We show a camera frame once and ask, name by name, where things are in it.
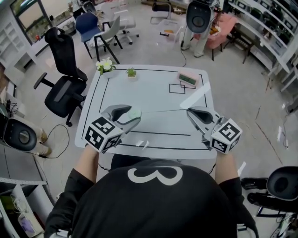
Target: person's left arm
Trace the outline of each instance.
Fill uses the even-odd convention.
[[[98,152],[87,145],[71,171],[53,210],[50,212],[45,227],[46,238],[56,233],[58,229],[70,231],[76,206],[83,194],[96,182],[98,168]]]

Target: blue chair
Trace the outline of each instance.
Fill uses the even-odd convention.
[[[81,34],[81,41],[84,43],[90,58],[92,58],[89,48],[86,44],[101,30],[97,26],[98,18],[91,12],[84,13],[77,17],[75,22],[75,28]]]

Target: transparent plastic bin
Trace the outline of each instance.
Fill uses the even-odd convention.
[[[158,36],[156,42],[158,44],[167,44],[173,48],[176,41],[179,39],[181,28],[179,22],[163,19],[157,25]]]

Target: green round object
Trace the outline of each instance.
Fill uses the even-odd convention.
[[[142,111],[139,110],[139,109],[131,108],[130,111],[129,111],[129,118],[130,119],[135,119],[135,118],[141,117],[141,115],[142,115]]]

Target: black sleeve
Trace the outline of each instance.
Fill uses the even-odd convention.
[[[244,197],[242,196],[240,178],[229,179],[219,184],[219,186],[230,200],[237,224],[245,224],[247,227],[251,228],[255,232],[256,237],[258,237],[256,222],[243,205]]]
[[[73,169],[71,171],[64,192],[60,195],[47,218],[45,238],[56,233],[58,229],[69,231],[72,228],[75,208],[82,195],[93,185],[92,181],[81,175],[77,170]]]

